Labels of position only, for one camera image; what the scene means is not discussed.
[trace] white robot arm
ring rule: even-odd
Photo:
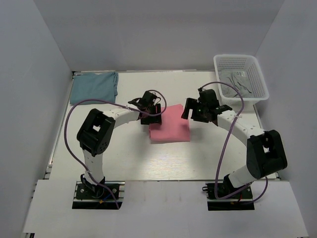
[[[140,111],[149,114],[159,114],[160,104],[155,101],[157,96],[146,91],[142,98],[134,99],[126,105],[126,108],[116,108],[101,112],[92,109],[81,126],[77,140],[83,150],[85,165],[88,171],[81,175],[81,182],[93,193],[97,194],[100,186],[96,182],[104,184],[103,152],[110,143],[113,130],[130,121],[140,120],[141,124],[161,123],[161,116],[147,117]]]
[[[127,107],[138,109],[135,105],[127,104]],[[130,121],[135,121],[139,119],[139,112],[132,111],[126,108],[116,108],[109,111],[104,111],[103,114],[108,118],[113,118],[115,121],[113,129],[116,127],[123,125],[125,123],[129,123]],[[83,153],[85,157],[85,165],[89,169],[89,173],[93,176],[93,178],[101,182],[105,179],[103,173],[103,153],[96,154],[93,156],[90,151],[83,148]],[[85,171],[84,178],[90,184],[96,185],[95,182],[92,181],[87,171]]]
[[[199,94],[199,99],[187,98],[182,118],[187,119],[189,110],[192,110],[191,119],[213,122],[229,131],[236,117],[235,112],[227,105],[219,105],[214,90],[199,89]],[[245,166],[224,177],[227,194],[287,167],[283,144],[277,131],[264,131],[238,118],[232,134],[247,147],[247,161]]]

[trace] pink towel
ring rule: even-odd
[[[190,141],[189,122],[182,119],[184,108],[181,104],[169,106],[162,114],[162,125],[150,124],[152,141]]]

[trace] white plastic basket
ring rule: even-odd
[[[217,81],[220,82],[218,70],[234,70],[242,76],[248,77],[254,98],[243,98],[246,103],[255,104],[269,97],[268,90],[261,72],[260,65],[254,56],[247,55],[216,55],[213,57]],[[240,98],[228,98],[222,94],[221,84],[218,84],[219,93],[223,104],[236,104]]]

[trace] white backdrop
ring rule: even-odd
[[[71,71],[32,0],[0,1],[0,237],[19,238]]]
[[[310,237],[317,237],[317,1],[286,0],[257,58],[270,93],[257,104],[265,129],[278,130],[290,181]]]
[[[211,69],[255,55],[284,0],[35,0],[73,71]]]

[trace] white tabletop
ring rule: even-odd
[[[141,97],[146,90],[156,89],[164,94],[168,105],[185,105],[186,98],[198,98],[198,88],[216,81],[214,72],[125,72],[119,74],[116,102],[126,104]],[[218,94],[218,87],[212,87]],[[111,105],[78,106],[69,121],[67,138],[70,148],[83,160],[77,132],[89,111],[105,111]],[[243,119],[259,126],[254,107],[249,105]],[[122,125],[112,134],[104,153],[103,170],[106,180],[209,180],[215,172],[227,131],[212,123],[190,120],[190,142],[151,143],[148,127],[139,121]],[[246,163],[246,148],[234,136],[229,140],[220,171],[220,179]],[[66,150],[64,139],[58,140],[53,156],[50,179],[77,179],[84,169]]]
[[[128,181],[120,210],[72,210],[76,180],[39,180],[24,232],[35,238],[296,238],[307,232],[289,182],[253,211],[208,211],[202,181]],[[251,185],[254,197],[264,181]]]

